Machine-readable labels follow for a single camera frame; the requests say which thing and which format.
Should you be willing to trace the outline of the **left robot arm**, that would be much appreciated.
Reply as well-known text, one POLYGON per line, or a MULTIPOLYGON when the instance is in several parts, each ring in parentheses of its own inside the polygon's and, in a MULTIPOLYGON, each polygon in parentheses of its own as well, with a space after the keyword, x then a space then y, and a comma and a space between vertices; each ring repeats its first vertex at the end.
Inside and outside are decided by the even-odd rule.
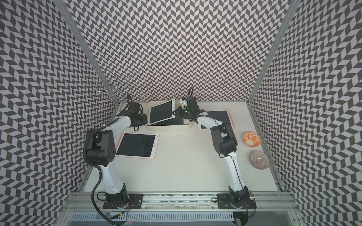
POLYGON ((137 132, 139 127, 146 123, 147 116, 143 113, 142 105, 134 102, 131 95, 127 93, 126 107, 112 122, 104 124, 99 129, 91 129, 86 133, 83 158, 89 166, 96 168, 99 173, 98 182, 91 191, 91 202, 97 213, 112 226, 119 224, 113 221, 113 217, 109 218, 102 213, 95 202, 95 192, 101 182, 104 182, 107 189, 104 201, 115 200, 120 202, 126 208, 121 214, 128 211, 130 198, 127 194, 126 185, 123 181, 115 179, 118 173, 115 166, 112 165, 117 153, 114 135, 129 127, 133 127, 134 131, 137 132))

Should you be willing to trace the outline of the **pink writing tablet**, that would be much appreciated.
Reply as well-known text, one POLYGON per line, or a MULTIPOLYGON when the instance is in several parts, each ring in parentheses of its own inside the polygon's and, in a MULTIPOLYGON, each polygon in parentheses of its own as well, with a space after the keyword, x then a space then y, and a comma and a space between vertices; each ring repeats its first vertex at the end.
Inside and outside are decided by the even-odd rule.
POLYGON ((116 157, 155 159, 160 135, 122 132, 116 145, 116 157))
POLYGON ((230 110, 208 110, 201 115, 195 120, 198 124, 198 130, 208 130, 222 123, 228 123, 233 129, 235 128, 230 110))

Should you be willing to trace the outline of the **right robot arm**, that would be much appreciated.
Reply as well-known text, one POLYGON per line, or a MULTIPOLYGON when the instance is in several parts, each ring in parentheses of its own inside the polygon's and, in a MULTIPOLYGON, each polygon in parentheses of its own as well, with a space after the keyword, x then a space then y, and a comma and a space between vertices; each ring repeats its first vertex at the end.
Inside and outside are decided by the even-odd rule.
POLYGON ((181 106, 173 111, 175 116, 195 122, 209 129, 213 147, 221 159, 224 160, 228 170, 228 188, 230 202, 236 209, 256 209, 254 196, 250 193, 242 179, 237 161, 237 139, 229 122, 222 122, 210 116, 205 110, 200 109, 196 98, 193 96, 194 88, 190 87, 187 96, 180 101, 181 106))

